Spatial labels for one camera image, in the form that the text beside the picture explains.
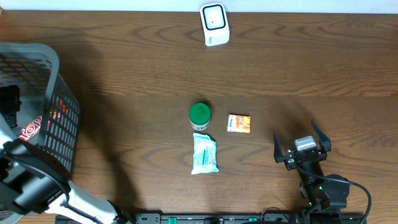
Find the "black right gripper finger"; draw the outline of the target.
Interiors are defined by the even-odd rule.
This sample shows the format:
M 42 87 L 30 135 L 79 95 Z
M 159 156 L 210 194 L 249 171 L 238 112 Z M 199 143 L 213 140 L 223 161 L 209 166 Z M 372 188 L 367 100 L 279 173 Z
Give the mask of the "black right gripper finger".
M 274 137 L 274 159 L 276 163 L 280 163 L 284 161 L 284 155 L 282 149 L 280 148 L 279 140 L 277 138 L 276 133 L 274 133 L 273 137 Z
M 316 123 L 314 121 L 312 121 L 312 127 L 313 127 L 315 135 L 318 139 L 318 143 L 319 143 L 321 149 L 325 152 L 330 152 L 331 151 L 331 141 L 330 141 L 329 137 L 318 128 L 318 126 L 316 125 Z

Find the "red Top chocolate bar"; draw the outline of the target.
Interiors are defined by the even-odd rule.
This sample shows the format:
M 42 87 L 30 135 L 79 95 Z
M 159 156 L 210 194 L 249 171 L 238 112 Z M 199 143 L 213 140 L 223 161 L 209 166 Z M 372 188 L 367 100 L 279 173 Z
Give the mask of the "red Top chocolate bar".
M 23 141 L 31 140 L 35 135 L 40 132 L 42 123 L 42 116 L 36 117 L 32 122 L 28 123 L 24 128 L 21 129 L 19 138 Z

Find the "orange Kleenex tissue pack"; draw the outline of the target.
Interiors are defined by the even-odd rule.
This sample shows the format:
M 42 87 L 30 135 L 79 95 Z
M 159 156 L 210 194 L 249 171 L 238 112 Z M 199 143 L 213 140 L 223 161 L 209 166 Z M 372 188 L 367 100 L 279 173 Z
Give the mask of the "orange Kleenex tissue pack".
M 229 114 L 227 123 L 227 132 L 232 133 L 250 133 L 251 132 L 251 117 Z

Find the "teal wet wipes pack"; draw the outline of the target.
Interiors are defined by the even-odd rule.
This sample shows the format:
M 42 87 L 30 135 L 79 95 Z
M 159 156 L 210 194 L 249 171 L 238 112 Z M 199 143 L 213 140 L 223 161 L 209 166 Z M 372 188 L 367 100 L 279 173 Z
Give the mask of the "teal wet wipes pack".
M 193 133 L 193 167 L 191 174 L 219 172 L 216 153 L 217 142 L 209 134 Z

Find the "green lid jar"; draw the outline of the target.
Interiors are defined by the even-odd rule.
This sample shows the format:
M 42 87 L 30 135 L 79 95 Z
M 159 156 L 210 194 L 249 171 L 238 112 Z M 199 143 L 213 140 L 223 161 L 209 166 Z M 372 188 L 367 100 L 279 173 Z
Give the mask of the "green lid jar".
M 211 119 L 210 107 L 204 103 L 195 103 L 189 111 L 191 127 L 196 131 L 205 130 Z

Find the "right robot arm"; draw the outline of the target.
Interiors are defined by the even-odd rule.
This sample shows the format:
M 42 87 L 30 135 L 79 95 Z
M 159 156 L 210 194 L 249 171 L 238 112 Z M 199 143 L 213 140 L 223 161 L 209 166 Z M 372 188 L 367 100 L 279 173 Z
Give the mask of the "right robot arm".
M 296 170 L 300 177 L 300 193 L 309 207 L 289 217 L 290 223 L 343 223 L 341 210 L 347 207 L 351 183 L 338 175 L 325 176 L 320 163 L 331 151 L 331 141 L 315 122 L 316 139 L 307 136 L 295 140 L 295 147 L 283 153 L 274 135 L 274 159 L 287 170 Z

